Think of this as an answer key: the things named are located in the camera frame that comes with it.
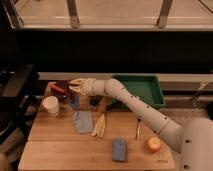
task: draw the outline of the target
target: chair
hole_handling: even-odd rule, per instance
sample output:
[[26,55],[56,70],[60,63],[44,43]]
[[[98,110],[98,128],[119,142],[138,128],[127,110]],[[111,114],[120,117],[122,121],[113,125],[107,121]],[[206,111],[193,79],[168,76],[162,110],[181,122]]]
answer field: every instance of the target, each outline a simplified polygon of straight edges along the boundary
[[2,72],[0,74],[0,144],[19,127],[27,138],[28,129],[26,121],[35,118],[33,115],[25,115],[30,103],[35,103],[36,98],[27,92],[28,87],[38,74],[33,71],[33,65],[22,65],[14,74]]
[[12,167],[4,154],[0,153],[0,170],[1,171],[12,171]]

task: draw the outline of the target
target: white cup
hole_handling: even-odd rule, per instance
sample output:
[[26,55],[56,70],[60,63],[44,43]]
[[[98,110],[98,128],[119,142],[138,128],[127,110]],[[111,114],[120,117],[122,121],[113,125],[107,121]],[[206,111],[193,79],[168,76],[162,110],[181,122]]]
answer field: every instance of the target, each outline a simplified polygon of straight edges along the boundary
[[59,102],[55,96],[46,97],[42,104],[50,115],[57,116],[59,114]]

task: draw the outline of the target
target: wooden tabletop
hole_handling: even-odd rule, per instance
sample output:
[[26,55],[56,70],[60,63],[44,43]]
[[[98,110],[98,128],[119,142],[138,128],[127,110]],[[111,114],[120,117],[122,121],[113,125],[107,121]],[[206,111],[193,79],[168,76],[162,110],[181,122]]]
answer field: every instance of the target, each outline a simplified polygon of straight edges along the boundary
[[[111,99],[104,98],[98,108],[91,108],[87,97],[80,97],[80,109],[92,110],[94,124]],[[142,122],[140,137],[135,140],[137,119],[129,111],[106,113],[103,138],[78,134],[69,104],[60,104],[60,115],[52,117],[40,106],[23,152],[19,170],[156,170],[173,169],[170,148],[162,142],[160,151],[151,153],[146,142],[156,136]],[[112,161],[112,140],[127,142],[127,162]]]

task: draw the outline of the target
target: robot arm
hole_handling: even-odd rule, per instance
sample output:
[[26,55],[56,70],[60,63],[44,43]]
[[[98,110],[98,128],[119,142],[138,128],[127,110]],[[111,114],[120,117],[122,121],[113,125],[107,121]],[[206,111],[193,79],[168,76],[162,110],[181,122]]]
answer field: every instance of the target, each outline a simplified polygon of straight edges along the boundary
[[173,150],[181,152],[181,171],[213,170],[213,124],[208,119],[195,119],[186,127],[130,94],[115,79],[96,80],[92,78],[72,80],[70,89],[87,96],[110,96],[126,104],[139,115],[159,137]]
[[96,80],[92,78],[80,79],[80,87],[71,87],[87,96],[110,96],[126,104],[130,110],[139,115],[156,134],[159,135],[173,150],[180,152],[182,127],[167,116],[142,102],[138,97],[130,94],[116,79]]

